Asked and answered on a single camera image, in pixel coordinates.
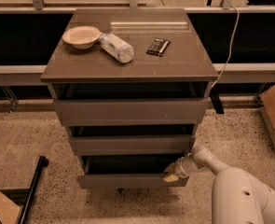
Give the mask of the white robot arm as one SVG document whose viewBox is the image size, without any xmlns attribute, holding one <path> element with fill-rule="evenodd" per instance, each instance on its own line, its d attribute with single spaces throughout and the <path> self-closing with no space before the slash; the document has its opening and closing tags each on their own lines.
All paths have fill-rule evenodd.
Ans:
<svg viewBox="0 0 275 224">
<path fill-rule="evenodd" d="M 214 174 L 213 224 L 275 224 L 275 190 L 247 171 L 218 160 L 204 146 L 194 146 L 171 163 L 163 179 L 174 182 L 205 169 Z"/>
</svg>

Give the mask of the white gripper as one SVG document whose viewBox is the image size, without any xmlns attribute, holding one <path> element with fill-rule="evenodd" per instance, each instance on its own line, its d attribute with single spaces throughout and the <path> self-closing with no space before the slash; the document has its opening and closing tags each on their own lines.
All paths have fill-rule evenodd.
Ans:
<svg viewBox="0 0 275 224">
<path fill-rule="evenodd" d="M 200 170 L 201 167 L 193 161 L 191 156 L 182 157 L 165 168 L 164 172 L 167 174 L 163 176 L 163 180 L 167 183 L 176 182 L 179 177 L 187 178 Z"/>
</svg>

